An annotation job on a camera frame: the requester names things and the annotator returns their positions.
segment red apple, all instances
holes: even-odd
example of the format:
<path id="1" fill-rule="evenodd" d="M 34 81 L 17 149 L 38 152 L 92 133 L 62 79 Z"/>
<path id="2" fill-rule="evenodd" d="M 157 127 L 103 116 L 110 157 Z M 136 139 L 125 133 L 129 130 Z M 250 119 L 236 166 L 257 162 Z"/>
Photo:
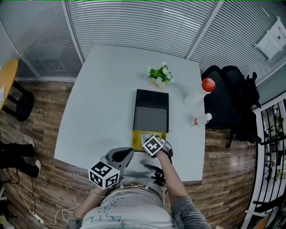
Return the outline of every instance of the red apple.
<path id="1" fill-rule="evenodd" d="M 211 78 L 206 78 L 202 81 L 202 89 L 205 92 L 212 92 L 215 89 L 215 82 Z"/>

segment green leaves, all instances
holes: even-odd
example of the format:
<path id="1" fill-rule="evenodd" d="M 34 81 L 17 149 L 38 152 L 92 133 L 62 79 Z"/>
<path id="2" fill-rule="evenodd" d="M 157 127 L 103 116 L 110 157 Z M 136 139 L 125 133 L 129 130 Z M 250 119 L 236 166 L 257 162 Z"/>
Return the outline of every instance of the green leaves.
<path id="1" fill-rule="evenodd" d="M 162 67 L 160 67 L 159 69 L 152 69 L 152 68 L 151 68 L 150 74 L 149 74 L 149 78 L 157 79 L 158 77 L 161 77 L 161 79 L 162 79 L 163 82 L 168 82 L 168 81 L 170 81 L 170 80 L 173 78 L 171 72 L 168 71 L 168 72 L 165 74 L 165 73 L 163 73 L 163 68 L 167 68 L 167 69 L 168 69 L 168 67 L 167 67 L 166 64 L 163 65 Z"/>

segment bottle cap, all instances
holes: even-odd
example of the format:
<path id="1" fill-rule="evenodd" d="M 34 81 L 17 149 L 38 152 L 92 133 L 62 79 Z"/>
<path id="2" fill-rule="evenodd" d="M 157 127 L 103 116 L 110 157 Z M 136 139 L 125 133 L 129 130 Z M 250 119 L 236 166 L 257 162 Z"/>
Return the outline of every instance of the bottle cap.
<path id="1" fill-rule="evenodd" d="M 205 114 L 205 118 L 206 118 L 206 120 L 208 120 L 208 121 L 210 121 L 211 119 L 212 119 L 212 115 L 211 115 L 211 113 L 207 113 L 207 114 Z"/>

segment white shirt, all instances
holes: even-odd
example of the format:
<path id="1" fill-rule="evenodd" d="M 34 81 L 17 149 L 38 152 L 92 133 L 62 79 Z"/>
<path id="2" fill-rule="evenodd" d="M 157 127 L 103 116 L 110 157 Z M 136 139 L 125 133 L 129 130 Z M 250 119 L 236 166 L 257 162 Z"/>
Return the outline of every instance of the white shirt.
<path id="1" fill-rule="evenodd" d="M 161 199 L 143 188 L 112 192 L 89 211 L 81 229 L 172 229 L 172 218 Z"/>

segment white table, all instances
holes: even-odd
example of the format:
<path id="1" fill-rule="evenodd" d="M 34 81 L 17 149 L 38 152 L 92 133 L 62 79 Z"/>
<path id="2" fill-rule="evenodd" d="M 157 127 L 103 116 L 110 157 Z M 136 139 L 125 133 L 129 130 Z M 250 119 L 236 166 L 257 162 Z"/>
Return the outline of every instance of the white table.
<path id="1" fill-rule="evenodd" d="M 175 83 L 165 89 L 148 84 L 147 68 L 166 61 Z M 90 168 L 110 149 L 131 147 L 136 90 L 169 93 L 169 133 L 173 165 L 182 181 L 199 181 L 205 154 L 205 128 L 190 127 L 192 116 L 204 114 L 203 101 L 189 111 L 188 93 L 200 89 L 196 62 L 154 51 L 117 46 L 95 46 L 71 91 L 59 129 L 55 158 Z M 149 176 L 145 163 L 159 166 L 157 158 L 135 153 L 125 175 Z"/>

